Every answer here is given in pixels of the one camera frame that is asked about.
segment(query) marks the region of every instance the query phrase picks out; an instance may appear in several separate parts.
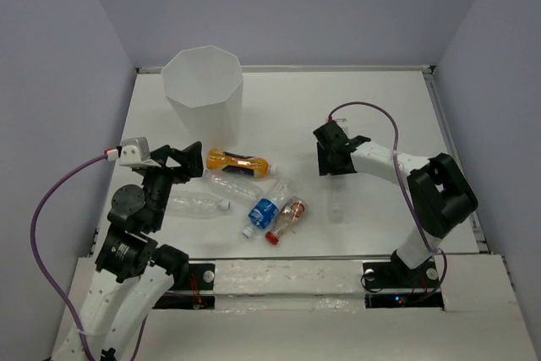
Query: orange liquid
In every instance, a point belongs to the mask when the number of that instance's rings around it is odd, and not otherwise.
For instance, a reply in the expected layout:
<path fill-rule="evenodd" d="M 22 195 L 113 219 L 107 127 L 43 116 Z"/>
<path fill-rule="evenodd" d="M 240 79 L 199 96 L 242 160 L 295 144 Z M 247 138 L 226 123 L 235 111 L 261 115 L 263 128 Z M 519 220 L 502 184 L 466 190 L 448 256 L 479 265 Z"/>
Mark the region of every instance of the orange liquid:
<path fill-rule="evenodd" d="M 254 178 L 262 178 L 269 171 L 269 163 L 257 156 L 238 156 L 231 152 L 210 150 L 206 167 L 215 171 L 242 173 Z"/>

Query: gray wall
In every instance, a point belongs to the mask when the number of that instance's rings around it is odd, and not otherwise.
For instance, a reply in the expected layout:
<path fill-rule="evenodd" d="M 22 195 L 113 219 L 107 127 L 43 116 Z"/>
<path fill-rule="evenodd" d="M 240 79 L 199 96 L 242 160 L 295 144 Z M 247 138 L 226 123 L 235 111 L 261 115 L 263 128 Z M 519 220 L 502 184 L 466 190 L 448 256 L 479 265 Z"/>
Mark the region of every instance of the gray wall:
<path fill-rule="evenodd" d="M 541 358 L 541 2 L 476 0 L 436 71 L 490 245 Z"/>
<path fill-rule="evenodd" d="M 30 253 L 39 199 L 69 169 L 117 143 L 134 69 L 98 0 L 0 0 L 0 359 L 50 355 L 63 311 Z M 38 241 L 64 288 L 88 252 L 111 164 L 66 184 Z"/>
<path fill-rule="evenodd" d="M 436 63 L 473 0 L 100 0 L 136 66 L 213 44 L 244 64 Z"/>

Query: blue label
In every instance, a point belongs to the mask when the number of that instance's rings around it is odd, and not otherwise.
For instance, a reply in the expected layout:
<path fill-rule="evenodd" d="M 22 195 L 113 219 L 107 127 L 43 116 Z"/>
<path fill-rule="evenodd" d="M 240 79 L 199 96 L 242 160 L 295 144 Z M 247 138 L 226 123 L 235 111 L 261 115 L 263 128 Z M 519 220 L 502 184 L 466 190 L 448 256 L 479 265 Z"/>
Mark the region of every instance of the blue label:
<path fill-rule="evenodd" d="M 272 223 L 277 215 L 278 208 L 276 205 L 268 199 L 262 199 L 255 208 L 249 212 L 248 218 L 254 226 L 263 230 Z"/>

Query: bottle with blue label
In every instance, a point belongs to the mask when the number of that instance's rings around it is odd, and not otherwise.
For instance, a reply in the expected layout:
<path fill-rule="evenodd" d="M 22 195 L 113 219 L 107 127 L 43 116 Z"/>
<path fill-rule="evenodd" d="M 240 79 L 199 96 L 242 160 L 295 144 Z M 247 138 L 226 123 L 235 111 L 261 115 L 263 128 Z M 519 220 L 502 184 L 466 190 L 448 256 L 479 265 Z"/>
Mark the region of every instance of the bottle with blue label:
<path fill-rule="evenodd" d="M 244 237 L 252 238 L 270 228 L 292 194 L 292 182 L 288 179 L 278 179 L 269 193 L 265 194 L 248 213 L 249 224 L 243 229 Z"/>

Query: robotic arm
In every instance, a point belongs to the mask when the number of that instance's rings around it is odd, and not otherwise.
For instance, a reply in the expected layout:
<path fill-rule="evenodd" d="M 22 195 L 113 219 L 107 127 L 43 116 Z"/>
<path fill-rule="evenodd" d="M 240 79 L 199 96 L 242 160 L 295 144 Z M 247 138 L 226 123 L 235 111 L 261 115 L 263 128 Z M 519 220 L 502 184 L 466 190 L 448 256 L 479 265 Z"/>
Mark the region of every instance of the robotic arm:
<path fill-rule="evenodd" d="M 320 175 L 370 173 L 398 183 L 393 162 L 394 151 L 361 135 L 349 139 L 342 128 L 329 121 L 314 131 L 318 140 Z M 372 278 L 390 285 L 408 286 L 423 270 L 443 238 L 464 222 L 478 207 L 478 201 L 455 160 L 447 154 L 434 158 L 396 153 L 398 172 L 409 188 L 413 207 L 424 231 L 429 250 L 417 228 L 392 254 L 389 266 Z"/>
<path fill-rule="evenodd" d="M 145 138 L 128 139 L 112 156 L 142 175 L 143 183 L 123 186 L 112 197 L 111 225 L 79 312 L 92 357 L 105 360 L 122 357 L 155 302 L 186 277 L 188 256 L 167 245 L 157 248 L 148 234 L 161 229 L 172 186 L 203 173 L 200 142 L 182 151 L 164 145 L 150 152 Z M 179 165 L 168 167 L 169 158 Z M 74 325 L 52 360 L 86 360 L 79 334 Z"/>

